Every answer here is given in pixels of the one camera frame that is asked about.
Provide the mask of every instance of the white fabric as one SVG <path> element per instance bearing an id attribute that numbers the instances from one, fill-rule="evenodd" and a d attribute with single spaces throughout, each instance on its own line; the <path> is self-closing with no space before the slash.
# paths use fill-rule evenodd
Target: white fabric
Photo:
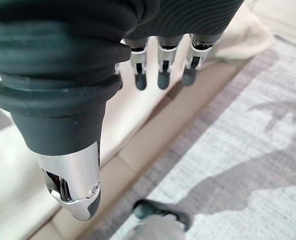
<path id="1" fill-rule="evenodd" d="M 246 59 L 266 49 L 271 41 L 269 31 L 242 7 L 214 47 L 211 60 Z M 121 64 L 124 87 L 107 103 L 101 140 L 102 164 L 142 126 L 167 93 L 157 88 L 156 46 L 156 40 L 151 38 L 146 90 L 135 88 L 129 62 Z M 186 35 L 178 49 L 169 89 L 181 78 L 188 47 Z M 35 155 L 27 149 L 17 128 L 11 126 L 1 130 L 0 240 L 25 239 L 58 208 L 45 188 Z"/>
<path id="2" fill-rule="evenodd" d="M 151 215 L 135 226 L 124 240 L 184 240 L 184 231 L 171 216 Z"/>
<path id="3" fill-rule="evenodd" d="M 296 0 L 247 0 L 246 3 L 271 31 L 296 44 Z"/>

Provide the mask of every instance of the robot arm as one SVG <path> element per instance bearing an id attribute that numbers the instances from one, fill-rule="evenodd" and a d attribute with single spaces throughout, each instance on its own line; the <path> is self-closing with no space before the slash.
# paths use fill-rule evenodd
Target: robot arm
<path id="1" fill-rule="evenodd" d="M 131 58 L 137 87 L 145 89 L 145 43 L 158 36 L 165 89 L 176 47 L 190 33 L 183 76 L 190 85 L 241 3 L 0 0 L 0 107 L 40 155 L 50 194 L 75 218 L 88 220 L 99 206 L 101 127 L 121 85 L 118 63 Z"/>

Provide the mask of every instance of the black shoe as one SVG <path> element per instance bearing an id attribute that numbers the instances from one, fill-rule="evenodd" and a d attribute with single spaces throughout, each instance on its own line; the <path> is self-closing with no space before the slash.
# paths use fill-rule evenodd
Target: black shoe
<path id="1" fill-rule="evenodd" d="M 187 213 L 175 210 L 175 206 L 157 201 L 141 199 L 133 206 L 133 214 L 139 219 L 145 219 L 150 215 L 165 216 L 174 215 L 177 221 L 184 225 L 184 230 L 188 231 L 192 226 L 193 219 Z"/>

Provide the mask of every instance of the patterned rug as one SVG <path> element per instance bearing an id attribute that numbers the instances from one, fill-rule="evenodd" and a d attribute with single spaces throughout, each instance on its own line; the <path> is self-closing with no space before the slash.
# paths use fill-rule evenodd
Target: patterned rug
<path id="1" fill-rule="evenodd" d="M 84 240 L 122 240 L 143 197 L 192 214 L 187 240 L 296 240 L 296 47 L 251 60 Z"/>

